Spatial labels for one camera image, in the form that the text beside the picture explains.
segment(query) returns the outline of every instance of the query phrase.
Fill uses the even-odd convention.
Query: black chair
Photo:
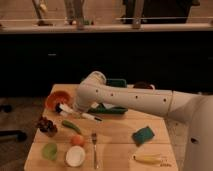
[[[144,0],[141,20],[144,24],[186,23],[190,8],[198,0]],[[135,9],[135,0],[123,0],[126,5],[125,18],[132,18]],[[131,24],[131,19],[123,20],[125,24]]]
[[[11,105],[0,105],[0,111],[4,111],[6,113],[9,113],[12,111]],[[0,131],[0,137],[2,136],[17,136],[18,141],[24,141],[27,139],[27,134],[22,132],[21,130],[6,130],[6,131]]]

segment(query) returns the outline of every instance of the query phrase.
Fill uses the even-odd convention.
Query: floor
[[[1,98],[0,104],[11,104],[12,112],[0,112],[0,130],[21,129],[28,138],[18,142],[16,137],[0,138],[0,171],[23,171],[24,163],[30,150],[36,127],[35,123],[44,110],[45,97],[10,97]],[[166,119],[169,136],[179,170],[182,170],[187,126]]]

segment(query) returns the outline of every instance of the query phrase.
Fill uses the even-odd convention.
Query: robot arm
[[[101,72],[92,72],[79,85],[73,109],[87,112],[93,102],[109,103],[187,123],[192,109],[187,109],[186,104],[201,96],[171,90],[116,88],[105,84],[106,78]]]
[[[184,171],[213,170],[213,96],[170,90],[113,88],[92,72],[77,88],[73,109],[83,113],[93,102],[109,103],[188,123]]]

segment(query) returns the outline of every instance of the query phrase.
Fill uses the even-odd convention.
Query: fork
[[[96,133],[92,133],[91,134],[92,137],[92,143],[93,143],[93,149],[94,149],[94,169],[98,169],[98,161],[97,161],[97,134]]]

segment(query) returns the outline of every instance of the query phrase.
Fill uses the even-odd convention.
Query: banana
[[[134,155],[134,160],[145,163],[145,164],[160,164],[162,163],[162,158],[160,154],[156,155]]]

